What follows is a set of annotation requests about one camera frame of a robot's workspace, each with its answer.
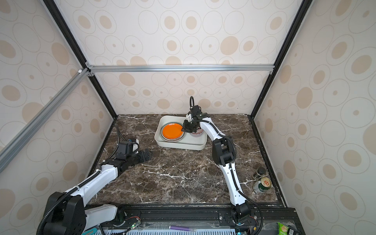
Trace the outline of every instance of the circle patterned wallpaper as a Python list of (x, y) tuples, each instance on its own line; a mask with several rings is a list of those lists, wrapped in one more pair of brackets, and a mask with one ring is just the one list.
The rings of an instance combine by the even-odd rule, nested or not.
[(300, 0), (61, 0), (94, 65), (273, 64)]
[(80, 65), (37, 0), (0, 2), (0, 151)]
[(306, 234), (372, 234), (376, 2), (318, 0), (256, 116)]
[(84, 79), (0, 174), (0, 234), (36, 231), (48, 197), (83, 181), (112, 118)]
[(268, 71), (97, 73), (118, 114), (250, 114)]

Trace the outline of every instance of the green snack package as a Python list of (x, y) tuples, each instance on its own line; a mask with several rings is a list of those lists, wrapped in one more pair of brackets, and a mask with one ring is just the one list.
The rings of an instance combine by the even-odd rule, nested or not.
[(288, 227), (278, 223), (278, 230), (279, 230), (279, 235), (287, 235)]

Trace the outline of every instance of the silver metal bar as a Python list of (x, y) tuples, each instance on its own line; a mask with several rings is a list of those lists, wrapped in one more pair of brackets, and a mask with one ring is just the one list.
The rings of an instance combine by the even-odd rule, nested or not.
[(273, 71), (273, 64), (232, 65), (92, 65), (91, 72), (179, 72), (179, 71)]
[(13, 160), (13, 158), (28, 143), (41, 126), (50, 118), (58, 107), (66, 100), (68, 95), (88, 75), (88, 69), (83, 68), (77, 73), (31, 120), (0, 153), (0, 173)]

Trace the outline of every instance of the green and white can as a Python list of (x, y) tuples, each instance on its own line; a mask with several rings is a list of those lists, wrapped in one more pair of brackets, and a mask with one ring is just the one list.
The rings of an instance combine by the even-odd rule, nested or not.
[(259, 181), (256, 181), (253, 190), (255, 193), (261, 194), (271, 188), (271, 181), (268, 177), (262, 177)]

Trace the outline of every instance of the can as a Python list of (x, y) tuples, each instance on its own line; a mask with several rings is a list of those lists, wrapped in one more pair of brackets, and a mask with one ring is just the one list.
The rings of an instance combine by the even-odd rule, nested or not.
[(261, 194), (271, 188), (271, 181), (268, 177), (262, 177), (261, 180), (256, 181), (253, 186), (255, 193)]
[(259, 167), (257, 171), (253, 174), (254, 179), (260, 179), (266, 174), (266, 170), (264, 167)]

